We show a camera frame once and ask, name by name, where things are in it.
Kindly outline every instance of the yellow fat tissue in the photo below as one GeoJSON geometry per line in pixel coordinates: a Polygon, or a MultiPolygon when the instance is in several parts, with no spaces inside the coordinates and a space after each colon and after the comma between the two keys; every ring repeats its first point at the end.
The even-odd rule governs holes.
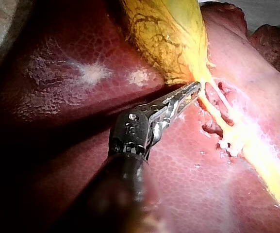
{"type": "Polygon", "coordinates": [[[251,133],[245,116],[228,103],[213,80],[207,66],[208,39],[197,0],[120,0],[128,22],[130,40],[148,62],[164,73],[168,85],[198,81],[199,98],[223,130],[220,140],[231,156],[243,152],[267,185],[267,191],[280,205],[280,164],[268,145],[251,133]],[[228,125],[221,113],[206,98],[209,83],[228,109],[234,125],[228,125]]]}

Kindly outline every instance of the metal grasper tip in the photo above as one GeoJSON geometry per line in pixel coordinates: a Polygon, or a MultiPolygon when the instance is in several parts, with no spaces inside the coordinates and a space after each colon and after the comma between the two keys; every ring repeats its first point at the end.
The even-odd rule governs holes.
{"type": "Polygon", "coordinates": [[[193,82],[150,103],[136,107],[136,109],[143,111],[149,119],[154,136],[152,146],[161,139],[163,130],[168,128],[197,99],[200,91],[201,84],[193,82]]]}

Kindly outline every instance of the white tissue patch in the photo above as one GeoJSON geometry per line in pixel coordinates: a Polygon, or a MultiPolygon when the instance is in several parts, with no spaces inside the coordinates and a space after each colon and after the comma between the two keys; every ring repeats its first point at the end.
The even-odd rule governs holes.
{"type": "Polygon", "coordinates": [[[82,81],[90,85],[96,85],[101,79],[110,78],[113,74],[111,69],[99,63],[78,64],[77,67],[82,75],[82,81]]]}
{"type": "Polygon", "coordinates": [[[131,72],[127,76],[127,80],[130,84],[136,84],[139,87],[147,85],[149,80],[148,70],[147,69],[139,69],[137,71],[131,72]]]}
{"type": "Polygon", "coordinates": [[[17,118],[33,121],[40,116],[55,115],[65,105],[79,106],[91,95],[91,88],[102,79],[112,77],[113,71],[106,65],[95,62],[83,64],[69,57],[54,39],[48,39],[29,58],[19,61],[26,67],[27,83],[15,80],[18,85],[10,86],[15,109],[10,111],[17,118]]]}

